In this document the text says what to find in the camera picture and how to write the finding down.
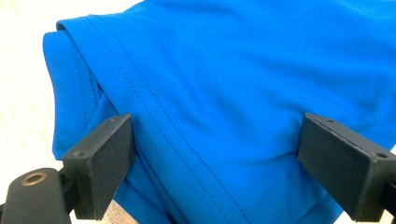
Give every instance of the clamp jaw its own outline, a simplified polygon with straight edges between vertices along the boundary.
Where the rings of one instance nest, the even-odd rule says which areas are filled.
[[[396,156],[333,119],[304,115],[297,159],[349,216],[396,216]]]
[[[102,219],[134,161],[131,115],[105,120],[62,158],[58,172],[42,168],[15,179],[0,207],[1,224],[71,223]]]

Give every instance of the white surface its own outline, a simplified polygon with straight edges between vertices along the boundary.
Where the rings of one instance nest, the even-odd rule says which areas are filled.
[[[59,169],[51,154],[53,93],[42,53],[44,33],[61,19],[122,12],[136,0],[0,0],[0,203],[16,177]]]

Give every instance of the seam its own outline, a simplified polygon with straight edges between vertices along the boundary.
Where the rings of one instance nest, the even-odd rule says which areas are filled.
[[[168,192],[165,190],[165,188],[163,187],[163,183],[159,180],[157,174],[155,174],[155,173],[152,171],[153,169],[151,168],[151,165],[147,162],[146,157],[145,157],[142,153],[140,153],[140,150],[141,150],[140,148],[141,148],[141,146],[139,146],[139,144],[138,144],[137,142],[135,142],[134,144],[135,144],[135,149],[136,149],[136,151],[138,152],[138,155],[139,155],[140,159],[141,159],[142,161],[145,162],[145,164],[147,165],[147,167],[150,169],[151,174],[152,174],[153,176],[155,176],[155,179],[157,180],[157,183],[161,186],[161,188],[162,188],[163,191],[165,192],[165,194],[166,194],[167,198],[169,199],[169,201],[171,201],[173,204],[176,204],[176,203],[174,202],[173,198],[169,195],[169,193],[168,193]],[[184,214],[180,212],[179,207],[175,205],[175,208],[176,208],[176,210],[178,211],[178,213],[180,214],[180,216],[183,218],[184,223],[188,223],[188,222],[186,221],[187,219],[184,217]]]
[[[74,62],[74,66],[75,66],[75,71],[78,77],[78,90],[79,90],[79,100],[81,102],[82,105],[82,115],[84,118],[84,128],[87,128],[87,113],[85,111],[85,104],[84,104],[84,98],[83,98],[83,94],[82,94],[82,84],[81,84],[81,77],[80,77],[80,73],[79,73],[79,69],[78,69],[78,64],[77,64],[77,57],[76,57],[76,48],[74,48],[74,46],[72,46],[72,54],[73,54],[73,62]]]
[[[114,35],[114,32],[108,27],[108,25],[98,16],[96,16],[97,18],[99,18],[107,27],[107,29],[109,29],[109,31],[111,32],[111,34],[116,38],[116,36]],[[210,200],[212,201],[212,203],[218,208],[219,212],[221,213],[221,215],[226,219],[227,223],[231,223],[231,221],[225,216],[224,212],[221,210],[221,208],[219,207],[218,203],[216,202],[216,200],[209,194],[207,188],[204,186],[203,182],[198,178],[198,176],[194,173],[194,171],[190,168],[190,166],[185,162],[185,160],[181,157],[181,155],[179,154],[179,152],[176,150],[175,146],[172,144],[172,142],[170,141],[170,139],[168,138],[168,136],[164,133],[163,129],[161,128],[161,126],[158,124],[157,120],[154,118],[153,114],[149,111],[149,108],[147,107],[147,105],[144,103],[142,97],[140,96],[140,94],[137,92],[137,90],[135,89],[134,85],[132,84],[131,80],[126,76],[126,73],[124,71],[124,69],[122,68],[122,66],[120,65],[120,62],[117,60],[117,57],[115,56],[114,52],[111,50],[111,48],[109,47],[109,45],[107,44],[107,42],[105,41],[105,38],[102,36],[102,34],[99,32],[99,30],[97,29],[97,27],[93,24],[93,22],[84,17],[84,19],[86,19],[92,26],[92,28],[95,30],[95,32],[99,35],[101,41],[103,44],[105,44],[107,51],[110,53],[110,55],[112,56],[113,60],[115,61],[115,63],[117,64],[117,67],[120,69],[123,77],[125,78],[125,80],[127,81],[128,85],[131,87],[131,89],[133,90],[134,94],[137,96],[139,102],[142,104],[143,107],[145,107],[145,110],[148,112],[149,116],[151,117],[152,121],[154,122],[155,126],[157,126],[158,130],[160,130],[161,135],[164,137],[164,139],[166,140],[166,142],[169,144],[169,146],[174,150],[174,152],[177,154],[178,158],[182,161],[182,163],[184,164],[184,166],[189,170],[189,172],[193,175],[193,177],[197,180],[198,184],[201,186],[201,188],[204,190],[205,194],[210,198]],[[128,60],[130,62],[130,64],[134,67],[134,70],[136,71],[136,73],[139,75],[139,77],[141,78],[141,80],[145,83],[146,88],[148,88],[150,94],[154,97],[154,99],[156,100],[157,104],[158,99],[153,95],[151,89],[149,88],[147,82],[145,79],[142,78],[139,70],[136,68],[135,64],[132,62],[130,55],[126,52],[125,47],[120,43],[120,41],[116,38],[116,40],[118,41],[119,45],[121,46],[121,48],[123,49],[124,53],[127,55]],[[172,127],[175,127],[175,124],[173,124],[172,120],[170,120],[169,116],[166,114],[166,112],[163,109],[163,106],[160,104],[161,110],[163,111],[163,113],[165,113],[166,117],[169,119],[169,121],[172,123]]]
[[[184,136],[184,134],[180,131],[180,129],[176,126],[176,124],[172,121],[172,119],[170,118],[169,114],[166,112],[165,108],[163,107],[163,105],[160,103],[160,101],[158,100],[158,98],[154,95],[154,93],[152,92],[151,88],[149,87],[149,84],[147,83],[147,81],[142,77],[142,74],[140,73],[140,71],[137,69],[136,65],[134,64],[134,62],[132,61],[131,55],[128,53],[128,51],[126,50],[126,48],[122,45],[121,41],[117,38],[117,36],[114,34],[114,31],[111,29],[111,27],[107,24],[107,22],[105,20],[103,20],[101,17],[96,16],[99,20],[101,20],[104,25],[106,26],[106,28],[110,31],[110,33],[113,35],[113,37],[117,40],[118,44],[121,46],[122,50],[124,51],[124,54],[127,56],[129,63],[134,67],[134,70],[136,71],[136,73],[139,75],[140,79],[143,81],[143,83],[145,84],[146,88],[148,89],[149,93],[151,94],[151,96],[155,99],[156,103],[160,106],[161,110],[163,111],[163,113],[165,114],[166,118],[168,119],[168,121],[171,123],[172,127],[175,129],[175,131],[180,135],[180,137],[183,139],[183,141],[186,143],[187,147],[193,152],[193,154],[198,158],[198,160],[204,165],[204,167],[209,171],[210,174],[212,174],[216,181],[219,183],[220,187],[224,190],[224,192],[227,194],[227,196],[232,200],[232,202],[235,204],[235,206],[237,207],[237,209],[239,210],[239,212],[241,213],[241,215],[244,217],[245,221],[247,221],[247,223],[251,223],[248,220],[248,216],[244,213],[244,211],[242,210],[242,208],[239,206],[239,204],[236,202],[235,198],[231,195],[231,193],[224,187],[224,185],[221,183],[219,177],[213,172],[213,170],[209,167],[209,165],[204,161],[204,159],[199,155],[199,153],[195,150],[195,148],[190,144],[189,141],[187,141],[186,137]]]
[[[92,93],[93,93],[93,98],[95,99],[95,107],[99,105],[99,96],[98,96],[98,87],[97,85],[95,86],[95,79],[92,75],[91,69],[88,68],[88,72],[90,73],[90,83],[91,83],[91,88],[92,88]]]

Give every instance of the blue shirt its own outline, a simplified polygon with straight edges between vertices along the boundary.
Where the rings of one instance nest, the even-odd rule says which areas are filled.
[[[147,0],[44,37],[57,159],[133,115],[116,200],[140,223],[333,223],[296,160],[304,112],[396,141],[396,2]]]

